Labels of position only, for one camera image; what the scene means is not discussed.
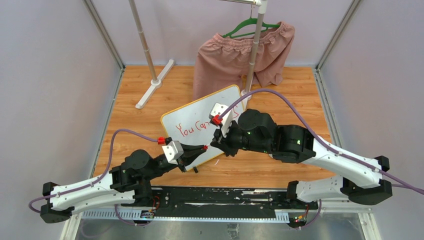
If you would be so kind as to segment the yellow framed whiteboard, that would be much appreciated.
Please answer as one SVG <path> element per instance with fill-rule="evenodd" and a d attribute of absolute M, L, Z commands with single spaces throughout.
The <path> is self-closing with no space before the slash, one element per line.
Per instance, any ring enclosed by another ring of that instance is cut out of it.
<path fill-rule="evenodd" d="M 229 106 L 242 96 L 237 85 L 206 95 L 161 116 L 168 137 L 185 145 L 209 145 L 219 127 L 210 123 L 216 103 Z"/>

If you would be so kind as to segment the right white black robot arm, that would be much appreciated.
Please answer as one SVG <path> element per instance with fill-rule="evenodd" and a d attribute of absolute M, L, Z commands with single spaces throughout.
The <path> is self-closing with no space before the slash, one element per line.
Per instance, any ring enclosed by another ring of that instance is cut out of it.
<path fill-rule="evenodd" d="M 237 120 L 214 115 L 210 122 L 217 126 L 211 146 L 226 156 L 233 157 L 240 150 L 258 152 L 283 163 L 312 165 L 333 172 L 325 179 L 289 182 L 285 201 L 292 209 L 334 198 L 373 206 L 393 195 L 392 184 L 382 176 L 390 168 L 385 156 L 367 158 L 345 152 L 313 136 L 305 127 L 278 125 L 268 113 L 255 109 L 247 109 Z"/>

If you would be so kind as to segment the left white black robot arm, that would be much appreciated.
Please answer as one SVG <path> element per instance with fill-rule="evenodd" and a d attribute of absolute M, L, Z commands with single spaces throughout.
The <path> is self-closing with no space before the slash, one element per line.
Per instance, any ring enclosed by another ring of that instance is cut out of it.
<path fill-rule="evenodd" d="M 43 185 L 46 204 L 40 208 L 40 217 L 47 224 L 60 223 L 71 216 L 91 208 L 108 205 L 152 207 L 159 201 L 154 196 L 151 180 L 173 169 L 186 172 L 206 145 L 186 145 L 166 138 L 163 154 L 152 157 L 146 150 L 138 149 L 106 174 L 69 185 L 47 182 Z"/>

